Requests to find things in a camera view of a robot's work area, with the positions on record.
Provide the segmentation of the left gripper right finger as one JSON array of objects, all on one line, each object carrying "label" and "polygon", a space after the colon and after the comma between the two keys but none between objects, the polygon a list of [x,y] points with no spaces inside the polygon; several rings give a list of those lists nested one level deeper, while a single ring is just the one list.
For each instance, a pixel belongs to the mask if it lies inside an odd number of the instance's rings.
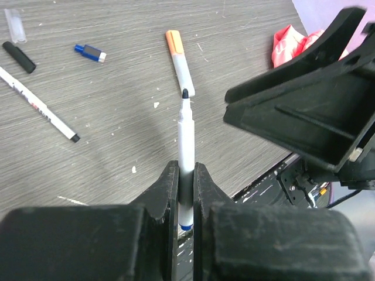
[{"label": "left gripper right finger", "polygon": [[194,280],[369,280],[359,236],[325,208],[235,203],[195,165]]}]

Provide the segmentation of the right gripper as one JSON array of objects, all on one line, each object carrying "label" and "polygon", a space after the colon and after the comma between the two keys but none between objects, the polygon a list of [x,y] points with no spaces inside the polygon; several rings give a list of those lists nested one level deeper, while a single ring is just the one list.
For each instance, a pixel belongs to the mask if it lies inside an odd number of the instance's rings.
[{"label": "right gripper", "polygon": [[365,12],[342,9],[302,54],[226,92],[224,122],[306,159],[311,183],[374,190],[374,148],[348,161],[374,133],[374,35],[342,56]]}]

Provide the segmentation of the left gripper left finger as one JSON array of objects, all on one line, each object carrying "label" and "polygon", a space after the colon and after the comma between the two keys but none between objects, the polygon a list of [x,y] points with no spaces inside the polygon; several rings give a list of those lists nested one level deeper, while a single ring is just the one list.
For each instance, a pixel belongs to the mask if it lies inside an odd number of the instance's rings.
[{"label": "left gripper left finger", "polygon": [[175,280],[179,168],[124,205],[24,207],[1,221],[2,280]]}]

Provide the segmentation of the white pen black tip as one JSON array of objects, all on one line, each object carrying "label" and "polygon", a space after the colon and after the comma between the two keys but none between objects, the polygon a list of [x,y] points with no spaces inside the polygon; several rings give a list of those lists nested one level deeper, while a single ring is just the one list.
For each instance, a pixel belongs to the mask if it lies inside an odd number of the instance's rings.
[{"label": "white pen black tip", "polygon": [[188,231],[193,225],[193,175],[195,169],[195,122],[187,89],[182,91],[178,120],[178,223]]}]

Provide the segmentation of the translucent highlighter body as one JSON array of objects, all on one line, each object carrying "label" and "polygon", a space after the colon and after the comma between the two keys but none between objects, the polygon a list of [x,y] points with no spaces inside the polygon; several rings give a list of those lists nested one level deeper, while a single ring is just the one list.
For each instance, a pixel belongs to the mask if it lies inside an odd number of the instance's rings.
[{"label": "translucent highlighter body", "polygon": [[173,54],[172,61],[178,78],[180,90],[183,91],[184,89],[187,89],[189,97],[194,97],[196,92],[185,55]]}]

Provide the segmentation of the orange highlighter cap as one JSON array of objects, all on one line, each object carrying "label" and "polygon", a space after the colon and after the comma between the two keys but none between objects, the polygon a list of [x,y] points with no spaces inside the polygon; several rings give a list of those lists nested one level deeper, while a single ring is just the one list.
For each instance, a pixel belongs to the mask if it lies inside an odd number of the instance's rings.
[{"label": "orange highlighter cap", "polygon": [[182,39],[178,30],[168,30],[165,36],[171,55],[184,54]]}]

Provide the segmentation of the black white marker pen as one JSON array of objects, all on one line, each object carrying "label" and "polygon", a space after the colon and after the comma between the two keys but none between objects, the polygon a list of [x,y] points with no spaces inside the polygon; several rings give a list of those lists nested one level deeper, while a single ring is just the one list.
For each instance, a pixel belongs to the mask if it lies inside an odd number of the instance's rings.
[{"label": "black white marker pen", "polygon": [[4,68],[1,67],[1,79],[4,80],[13,90],[23,96],[27,102],[34,107],[43,117],[45,117],[51,124],[55,126],[67,139],[74,143],[80,140],[78,134],[70,129],[58,116],[56,116],[47,105],[34,95],[31,90],[24,86],[19,80],[10,75]]}]

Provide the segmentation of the blue silver pen cap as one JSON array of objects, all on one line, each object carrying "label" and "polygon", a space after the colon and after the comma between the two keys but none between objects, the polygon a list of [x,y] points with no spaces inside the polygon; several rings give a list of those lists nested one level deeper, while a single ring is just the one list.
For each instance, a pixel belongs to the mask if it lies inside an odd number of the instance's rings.
[{"label": "blue silver pen cap", "polygon": [[100,63],[103,63],[107,56],[106,53],[87,44],[85,44],[84,46],[76,44],[74,47],[74,51],[80,53],[83,57]]}]

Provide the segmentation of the black pen cap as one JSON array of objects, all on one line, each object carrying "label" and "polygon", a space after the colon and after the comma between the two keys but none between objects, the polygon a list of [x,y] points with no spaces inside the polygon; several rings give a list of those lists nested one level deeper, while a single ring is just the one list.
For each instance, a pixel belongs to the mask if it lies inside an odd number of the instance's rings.
[{"label": "black pen cap", "polygon": [[9,41],[4,42],[2,47],[28,74],[35,70],[36,64],[19,47]]}]

